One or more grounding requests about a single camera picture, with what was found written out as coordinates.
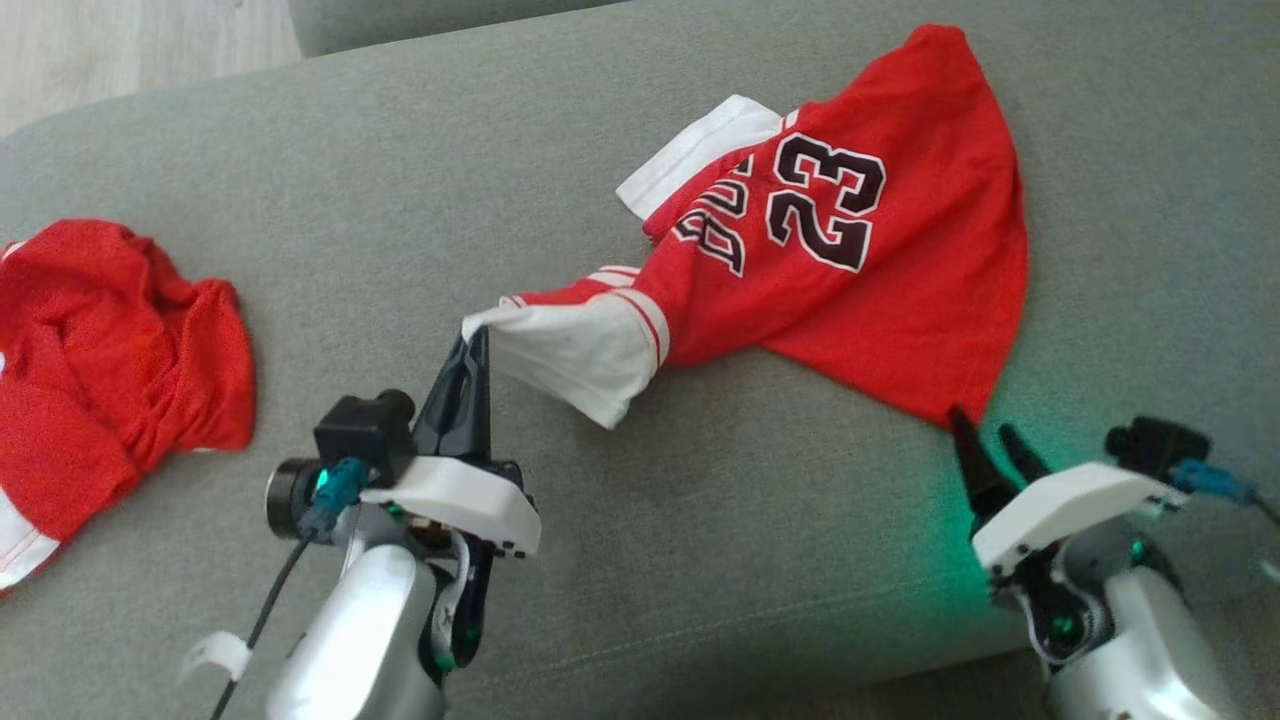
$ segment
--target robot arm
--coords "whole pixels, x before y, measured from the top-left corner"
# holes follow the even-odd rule
[[[410,429],[412,416],[398,391],[344,397],[316,427],[320,457],[285,461],[268,483],[276,536],[347,551],[270,692],[273,720],[443,717],[447,675],[480,646],[494,561],[538,552],[520,468],[489,455],[484,331],[458,340]],[[333,489],[352,465],[369,469],[358,495]],[[317,521],[328,496],[340,496],[335,516]]]
[[[1207,456],[1207,438],[1139,418],[1107,439],[1120,466],[1050,474],[1005,425],[1002,445],[1028,480],[1019,489],[960,413],[952,436],[975,515],[970,543],[993,600],[1027,618],[1056,720],[1243,717],[1171,565],[1124,519],[1180,509],[1188,493],[1171,480]]]

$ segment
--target couch cushion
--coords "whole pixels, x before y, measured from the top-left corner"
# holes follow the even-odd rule
[[[1265,10],[902,0],[646,0],[321,58],[65,113],[0,145],[9,237],[99,215],[236,283],[260,414],[239,455],[178,457],[0,603],[12,717],[206,714],[173,684],[246,633],[289,547],[262,483],[343,393],[429,387],[460,319],[648,243],[613,188],[740,92],[826,97],[919,23],[959,24],[1021,155],[1032,278],[989,419],[1055,465],[1135,413],[1280,478],[1280,94]],[[504,562],[458,717],[691,717],[1011,647],[945,434],[760,351],[663,372],[614,432],[495,378],[495,451],[545,523]],[[1275,493],[1280,487],[1268,486]],[[1162,525],[1193,601],[1247,589],[1261,520]],[[332,587],[285,587],[233,716]]]

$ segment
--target white stripe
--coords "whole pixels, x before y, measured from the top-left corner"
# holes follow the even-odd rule
[[[782,132],[782,117],[750,97],[732,95],[682,129],[616,191],[641,220],[662,206],[703,168],[726,154],[759,145]]]
[[[605,265],[600,268],[602,273],[622,273],[623,275],[639,275],[640,268],[634,268],[631,265]]]
[[[667,361],[667,352],[671,350],[671,331],[667,328],[667,315],[663,314],[662,307],[653,301],[652,297],[640,292],[639,290],[631,288],[618,288],[611,290],[609,292],[614,295],[621,295],[627,300],[635,302],[640,310],[649,318],[653,323],[654,331],[658,332],[658,364],[662,365]]]
[[[4,263],[5,260],[8,260],[10,255],[13,255],[14,252],[17,252],[19,247],[22,247],[23,245],[27,245],[28,242],[31,242],[31,241],[29,240],[24,240],[22,242],[15,242],[15,243],[10,245],[8,249],[5,249],[4,255],[0,255],[0,263]]]
[[[586,275],[586,279],[604,283],[609,287],[631,287],[631,283],[636,282],[635,275],[625,275],[622,273],[591,273]]]
[[[18,584],[58,550],[58,541],[36,529],[0,487],[0,589]]]

